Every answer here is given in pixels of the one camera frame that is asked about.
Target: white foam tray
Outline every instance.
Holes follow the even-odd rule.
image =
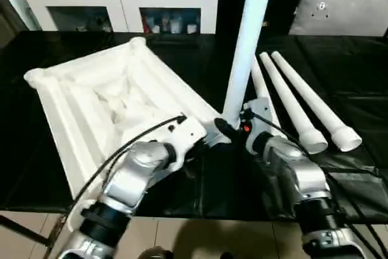
[[[73,197],[109,155],[149,127],[181,113],[205,127],[219,117],[144,38],[24,78],[38,91]],[[167,134],[162,128],[142,140]]]

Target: floor tile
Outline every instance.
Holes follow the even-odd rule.
[[[39,233],[47,214],[0,212],[1,215]],[[1,258],[28,259],[35,242],[0,226]]]
[[[384,258],[383,253],[382,253],[380,247],[378,246],[377,242],[373,238],[372,234],[369,232],[368,228],[365,225],[360,225],[360,224],[355,225],[355,227],[361,232],[362,235],[364,235],[365,239]],[[375,229],[376,233],[381,238],[381,241],[383,241],[385,247],[388,247],[388,228],[386,227],[386,225],[376,224],[376,225],[373,225],[372,227]],[[374,258],[372,253],[370,253],[370,251],[365,247],[365,245],[363,245],[360,242],[360,240],[356,236],[355,236],[355,239],[356,239],[356,242],[362,247],[365,255],[367,256],[367,258]]]
[[[302,248],[302,232],[296,223],[273,223],[279,259],[308,259]]]
[[[137,259],[144,250],[153,247],[157,227],[158,221],[153,218],[132,218],[115,259]]]
[[[278,258],[271,223],[159,219],[155,244],[173,251],[175,259],[213,259],[223,252]]]
[[[41,231],[41,235],[48,237],[50,235],[50,232],[52,231],[57,219],[59,218],[58,214],[49,214]],[[50,254],[50,258],[56,258],[56,256],[59,254],[59,251],[61,250],[62,246],[66,242],[70,235],[69,229],[64,226],[61,234],[59,235],[56,244],[54,245],[54,248]],[[34,246],[34,249],[32,250],[30,259],[41,259],[43,258],[44,254],[46,253],[47,248],[42,245],[36,243]]]
[[[49,215],[42,233],[47,236],[53,228],[58,215]],[[153,218],[135,217],[122,237],[115,259],[137,259],[141,252],[154,246],[158,222]],[[55,244],[50,258],[55,258],[67,241],[70,231],[65,227]],[[37,244],[30,259],[41,259],[46,248]]]

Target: white pvc pipe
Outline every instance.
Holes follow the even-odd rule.
[[[252,60],[259,39],[268,0],[245,0],[222,117],[239,126]]]
[[[253,58],[251,75],[253,79],[253,84],[255,86],[256,96],[258,98],[268,99],[269,109],[271,111],[271,116],[272,116],[272,122],[276,124],[278,127],[280,127],[278,115],[276,114],[275,107],[273,106],[266,81],[264,80],[263,74],[261,73],[261,69],[260,69],[259,63],[257,62],[256,56]],[[271,128],[271,134],[274,136],[281,136],[287,139],[285,134],[283,134],[282,132],[274,128]]]
[[[327,141],[322,133],[314,128],[309,117],[303,111],[299,102],[283,80],[278,69],[267,53],[260,54],[260,59],[266,68],[278,95],[289,114],[293,125],[299,133],[299,141],[309,153],[319,153],[327,148]]]
[[[332,135],[332,140],[342,152],[348,152],[357,148],[361,143],[361,137],[351,128],[345,125],[333,110],[315,93],[315,91],[303,80],[291,65],[280,55],[273,52],[272,58],[290,80],[306,103],[321,120]]]

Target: black tablecloth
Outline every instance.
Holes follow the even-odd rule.
[[[3,159],[0,208],[63,212],[71,196],[37,93],[23,80],[36,67],[79,58],[132,38],[130,33],[21,33],[0,55]],[[222,111],[235,44],[216,36],[148,36],[149,47],[215,109]],[[377,38],[261,38],[257,52],[279,50],[330,107],[362,136],[349,153],[331,144],[315,160],[347,189],[371,222],[388,221],[388,42]],[[295,133],[267,82],[282,126]],[[254,98],[250,82],[246,99]],[[306,107],[313,123],[330,136]],[[149,190],[138,215],[290,219],[256,175],[252,159],[220,144]],[[341,200],[349,217],[354,210]]]

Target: glass cabinet door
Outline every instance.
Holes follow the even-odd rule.
[[[144,33],[198,35],[200,8],[140,8]]]
[[[127,32],[120,0],[27,0],[43,30]]]
[[[138,33],[215,33],[218,0],[121,0],[128,29]]]
[[[60,31],[113,31],[106,7],[49,6],[47,10]]]

